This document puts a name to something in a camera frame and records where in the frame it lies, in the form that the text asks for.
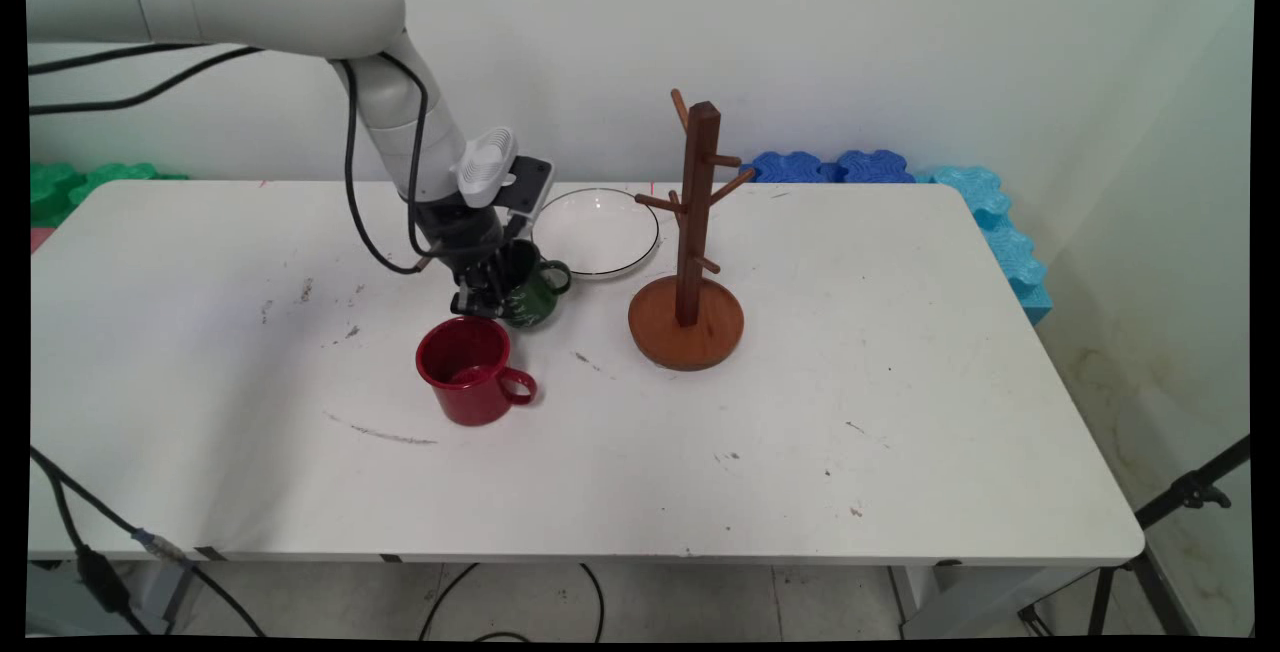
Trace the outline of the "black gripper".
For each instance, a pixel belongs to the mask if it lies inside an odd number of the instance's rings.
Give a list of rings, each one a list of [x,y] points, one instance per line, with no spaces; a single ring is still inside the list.
[[[451,313],[458,316],[481,318],[484,305],[490,318],[508,318],[509,273],[502,260],[486,259],[498,245],[522,233],[521,215],[502,223],[494,208],[445,201],[412,204],[412,249],[442,261],[451,272],[457,287]],[[479,263],[480,270],[470,270]]]

